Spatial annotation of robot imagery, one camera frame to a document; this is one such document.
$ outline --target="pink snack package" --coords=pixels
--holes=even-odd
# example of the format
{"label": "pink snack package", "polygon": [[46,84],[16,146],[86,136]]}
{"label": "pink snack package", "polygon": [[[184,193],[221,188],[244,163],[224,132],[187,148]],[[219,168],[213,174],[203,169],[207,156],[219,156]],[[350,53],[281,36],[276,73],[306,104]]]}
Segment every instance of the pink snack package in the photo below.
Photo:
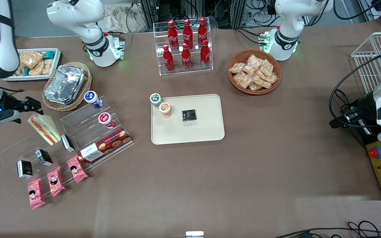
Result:
{"label": "pink snack package", "polygon": [[29,202],[32,209],[38,208],[45,204],[44,191],[42,190],[42,180],[36,179],[27,184],[29,190]]}
{"label": "pink snack package", "polygon": [[57,167],[57,169],[54,169],[53,171],[49,172],[47,174],[47,177],[48,182],[50,184],[50,191],[53,196],[56,196],[59,192],[65,190],[65,187],[63,186],[63,182],[61,180],[61,171],[59,166]]}
{"label": "pink snack package", "polygon": [[85,174],[85,171],[82,169],[82,165],[79,161],[79,156],[75,156],[67,161],[67,165],[73,174],[75,181],[78,183],[82,179],[86,178],[88,175]]}

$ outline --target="red bottle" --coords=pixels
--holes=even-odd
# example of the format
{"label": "red bottle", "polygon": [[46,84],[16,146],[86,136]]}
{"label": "red bottle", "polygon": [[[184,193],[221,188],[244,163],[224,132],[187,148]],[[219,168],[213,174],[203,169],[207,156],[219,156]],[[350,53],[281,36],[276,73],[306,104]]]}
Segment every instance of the red bottle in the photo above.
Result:
{"label": "red bottle", "polygon": [[177,30],[174,28],[174,21],[168,21],[168,42],[170,43],[171,51],[179,51],[179,40],[177,39]]}
{"label": "red bottle", "polygon": [[207,26],[205,26],[205,18],[199,19],[199,28],[198,28],[198,46],[202,47],[202,42],[207,39]]}
{"label": "red bottle", "polygon": [[163,48],[164,48],[163,58],[164,58],[165,68],[167,69],[167,72],[171,73],[174,71],[173,55],[171,54],[170,51],[168,51],[168,45],[164,45]]}
{"label": "red bottle", "polygon": [[191,20],[185,19],[185,28],[183,29],[183,42],[185,42],[189,49],[193,49],[193,35],[190,27]]}
{"label": "red bottle", "polygon": [[192,68],[191,53],[188,50],[188,44],[183,43],[182,46],[183,46],[182,65],[183,65],[183,70],[187,71],[190,68]]}
{"label": "red bottle", "polygon": [[208,68],[210,66],[210,48],[208,48],[208,41],[202,41],[201,48],[201,67]]}

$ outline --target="table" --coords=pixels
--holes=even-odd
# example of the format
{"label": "table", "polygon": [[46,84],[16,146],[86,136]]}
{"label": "table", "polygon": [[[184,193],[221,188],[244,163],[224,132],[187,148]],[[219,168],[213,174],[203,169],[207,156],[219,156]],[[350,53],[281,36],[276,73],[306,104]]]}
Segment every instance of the table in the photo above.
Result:
{"label": "table", "polygon": [[[363,148],[328,126],[331,90],[354,62],[349,54],[381,20],[306,27],[291,59],[280,62],[279,86],[246,95],[227,77],[239,50],[255,47],[238,32],[214,30],[214,70],[160,77],[151,33],[135,34],[124,60],[98,68],[77,37],[18,38],[18,48],[57,47],[63,63],[85,63],[92,89],[117,107],[135,145],[31,210],[27,188],[0,159],[0,237],[275,237],[301,229],[368,219],[381,229],[381,195]],[[45,82],[1,83],[41,99]],[[350,100],[361,81],[341,88]],[[226,136],[221,141],[156,146],[150,139],[151,93],[164,97],[218,94]],[[54,119],[65,112],[43,110]],[[34,133],[23,123],[0,127],[0,151]]]}

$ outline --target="black box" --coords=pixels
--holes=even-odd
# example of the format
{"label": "black box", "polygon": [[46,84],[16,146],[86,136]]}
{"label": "black box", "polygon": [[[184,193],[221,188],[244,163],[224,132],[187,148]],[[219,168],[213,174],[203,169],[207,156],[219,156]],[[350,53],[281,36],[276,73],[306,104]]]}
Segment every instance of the black box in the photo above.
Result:
{"label": "black box", "polygon": [[35,152],[38,157],[39,163],[44,166],[51,166],[53,164],[53,160],[51,160],[50,154],[46,150],[38,149]]}
{"label": "black box", "polygon": [[19,178],[32,177],[32,163],[30,161],[17,161],[17,173],[19,175]]}
{"label": "black box", "polygon": [[74,146],[73,143],[71,142],[70,138],[66,135],[61,136],[61,140],[63,141],[64,148],[68,152],[74,152]]}
{"label": "black box", "polygon": [[182,120],[183,122],[187,122],[187,121],[194,121],[196,120],[196,114],[195,114],[195,110],[192,109],[192,110],[183,110],[182,111]]}

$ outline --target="wicker basket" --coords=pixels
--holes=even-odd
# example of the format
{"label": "wicker basket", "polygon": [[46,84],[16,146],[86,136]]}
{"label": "wicker basket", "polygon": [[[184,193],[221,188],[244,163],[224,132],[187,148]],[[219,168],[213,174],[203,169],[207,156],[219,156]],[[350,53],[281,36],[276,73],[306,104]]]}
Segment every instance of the wicker basket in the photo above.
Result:
{"label": "wicker basket", "polygon": [[[257,56],[259,59],[267,59],[273,66],[274,66],[274,69],[273,69],[273,72],[275,73],[275,75],[277,75],[277,81],[275,83],[273,83],[273,85],[271,86],[271,88],[269,89],[260,89],[260,90],[257,90],[257,91],[251,91],[251,90],[248,90],[248,89],[244,89],[242,87],[240,87],[236,81],[234,81],[233,79],[233,75],[231,72],[229,72],[229,69],[235,64],[235,63],[246,63],[246,61],[248,60],[249,56],[251,54],[254,54],[255,56]],[[229,75],[229,79],[230,79],[230,82],[237,88],[239,89],[240,91],[242,92],[245,92],[245,93],[248,93],[248,94],[251,94],[251,95],[263,95],[263,94],[266,94],[268,92],[271,92],[273,89],[275,89],[278,85],[278,83],[280,82],[280,79],[281,79],[281,70],[280,70],[280,65],[278,64],[277,60],[274,59],[274,57],[272,57],[270,54],[267,54],[266,52],[262,51],[262,50],[256,50],[256,49],[246,49],[246,50],[242,50],[242,51],[239,51],[238,53],[236,53],[234,56],[232,56],[232,58],[230,59],[229,61],[229,66],[227,68],[227,74]]]}
{"label": "wicker basket", "polygon": [[[85,96],[85,93],[91,89],[92,76],[91,76],[91,73],[89,72],[89,68],[86,65],[84,65],[83,63],[79,63],[79,62],[69,62],[69,63],[66,63],[66,65],[82,68],[86,71],[86,73],[88,75],[85,77],[85,80],[82,84],[82,88],[80,89],[80,92],[77,95],[77,99],[70,105],[65,105],[65,104],[60,104],[60,103],[48,101],[45,98],[45,92],[42,92],[42,99],[44,100],[45,105],[47,105],[49,108],[52,108],[54,110],[69,111],[69,110],[75,109],[76,107],[78,107],[81,104],[81,102],[83,100],[83,96]],[[53,75],[51,75],[51,78],[48,80],[47,84],[44,87],[44,91],[51,84],[56,73],[57,72],[55,72]]]}

